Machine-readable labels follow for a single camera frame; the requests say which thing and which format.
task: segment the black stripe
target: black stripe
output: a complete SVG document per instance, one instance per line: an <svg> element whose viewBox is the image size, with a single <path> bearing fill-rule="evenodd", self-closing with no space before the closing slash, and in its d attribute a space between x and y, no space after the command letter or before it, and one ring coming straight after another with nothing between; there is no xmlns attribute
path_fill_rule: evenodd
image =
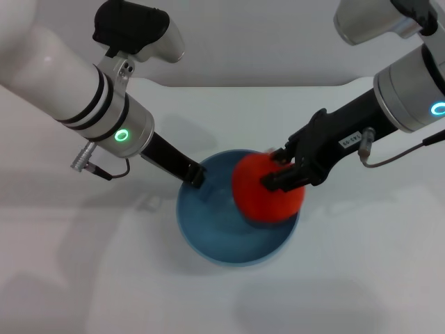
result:
<svg viewBox="0 0 445 334"><path fill-rule="evenodd" d="M102 74L102 72L97 67L96 67L96 70L99 73L99 87L97 87L97 92L96 92L95 96L93 97L93 99L91 100L90 104L83 111L81 111L79 114L77 114L73 118L70 118L68 120L57 120L58 122L60 122L62 124L76 123L76 122L80 121L82 118L86 117L97 106L100 98L102 97L102 93L104 92L105 81L104 81L104 75Z"/></svg>
<svg viewBox="0 0 445 334"><path fill-rule="evenodd" d="M87 121L81 125L77 125L76 127L69 127L71 130L80 131L80 130L84 130L89 127L92 127L94 124L99 122L102 119L102 117L104 117L105 113L110 108L111 101L113 101L113 96L114 96L114 87L113 87L113 82L111 81L110 77L108 75L105 75L105 76L106 76L106 80L108 82L108 95L106 96L104 105L96 113L96 115L94 115L89 121Z"/></svg>
<svg viewBox="0 0 445 334"><path fill-rule="evenodd" d="M105 134L103 134L103 135L101 135L99 137L86 138L86 140L87 141L92 141L93 143L96 143L96 142L99 142L99 141L104 141L105 139L107 139L107 138L111 137L112 135L114 135L114 133L116 133L120 129L120 127L124 124L125 120L127 119L129 109L130 109L130 99L128 98L128 94L125 94L124 110L120 114L119 120L114 125L114 127L112 127L110 131L106 132Z"/></svg>
<svg viewBox="0 0 445 334"><path fill-rule="evenodd" d="M426 69L432 77L432 80L434 80L436 86L438 87L438 89L440 89L442 94L445 95L445 80L444 78L442 78L442 75L437 68L436 62L434 62L434 58L432 57L432 54L426 47L426 45L422 46L422 58L423 62L425 63Z"/></svg>

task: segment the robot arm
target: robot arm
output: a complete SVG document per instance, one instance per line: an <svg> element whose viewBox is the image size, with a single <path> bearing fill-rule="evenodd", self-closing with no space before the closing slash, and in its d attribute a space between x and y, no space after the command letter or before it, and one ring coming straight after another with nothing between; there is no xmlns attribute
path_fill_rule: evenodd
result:
<svg viewBox="0 0 445 334"><path fill-rule="evenodd" d="M97 12L93 36L108 52L94 66L35 25L36 8L37 0L0 0L0 60L7 64L0 84L88 140L72 167L116 178L89 162L99 146L124 159L140 154L199 187L203 167L161 138L152 114L126 93L134 61L155 56L175 63L184 55L184 42L169 15L108 0Z"/></svg>
<svg viewBox="0 0 445 334"><path fill-rule="evenodd" d="M402 38L418 33L424 44L376 74L369 92L333 113L320 110L274 152L277 162L295 159L295 164L262 179L271 191L317 186L356 151L365 166L374 168L445 139L444 130L394 159L367 164L373 141L397 130L414 132L445 116L445 13L440 6L429 0L341 0L334 23L351 45L389 31Z"/></svg>

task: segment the black cable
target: black cable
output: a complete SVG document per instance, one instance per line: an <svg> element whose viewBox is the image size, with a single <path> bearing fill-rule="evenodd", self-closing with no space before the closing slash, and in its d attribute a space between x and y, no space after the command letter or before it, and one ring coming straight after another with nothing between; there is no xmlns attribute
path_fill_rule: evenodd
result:
<svg viewBox="0 0 445 334"><path fill-rule="evenodd" d="M377 168L377 167L381 167L387 164L390 164L391 162L394 162L395 160L399 160L400 158L403 158L405 155L408 155L409 153L418 150L419 148L422 148L424 146L423 143L420 143L416 146L414 146L413 148L410 148L409 150L406 150L398 155L396 155L395 157L392 157L388 160L379 162L378 164L368 164L367 160L368 159L361 159L363 166L365 166L366 168Z"/></svg>
<svg viewBox="0 0 445 334"><path fill-rule="evenodd" d="M123 174L113 175L112 176L113 180L121 179L123 177L126 177L130 173L130 170L131 170L131 168L130 168L130 161L128 159L125 159L125 162L127 163L127 171L125 173L123 173Z"/></svg>

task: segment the white cylinder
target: white cylinder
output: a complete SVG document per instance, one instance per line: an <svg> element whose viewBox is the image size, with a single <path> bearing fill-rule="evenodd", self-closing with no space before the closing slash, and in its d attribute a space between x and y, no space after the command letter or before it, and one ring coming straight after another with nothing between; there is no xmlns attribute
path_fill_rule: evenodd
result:
<svg viewBox="0 0 445 334"><path fill-rule="evenodd" d="M0 84L57 120L82 112L99 86L94 65L40 26L33 26L18 46L3 50L0 62Z"/></svg>

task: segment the white surface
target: white surface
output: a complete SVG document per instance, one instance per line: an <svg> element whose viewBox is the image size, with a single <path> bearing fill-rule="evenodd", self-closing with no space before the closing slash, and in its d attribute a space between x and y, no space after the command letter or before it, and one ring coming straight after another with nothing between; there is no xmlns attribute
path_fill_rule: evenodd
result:
<svg viewBox="0 0 445 334"><path fill-rule="evenodd" d="M0 1L0 54L16 48L31 29L37 0Z"/></svg>
<svg viewBox="0 0 445 334"><path fill-rule="evenodd" d="M348 46L334 28L339 0L132 0L167 11L186 42L176 65L150 60L136 75L167 86L337 85L376 72L421 44L384 35ZM39 21L97 63L92 40L105 0L40 0ZM438 0L445 6L445 0Z"/></svg>
<svg viewBox="0 0 445 334"><path fill-rule="evenodd" d="M315 111L371 86L165 88L136 79L130 91L162 136L201 160L284 145ZM78 175L69 166L84 140L3 89L0 100L1 334L444 332L443 144L377 170L355 154L344 159L307 189L278 256L226 269L180 235L177 180L137 157L119 182ZM443 126L393 134L371 161ZM103 152L95 161L124 170Z"/></svg>

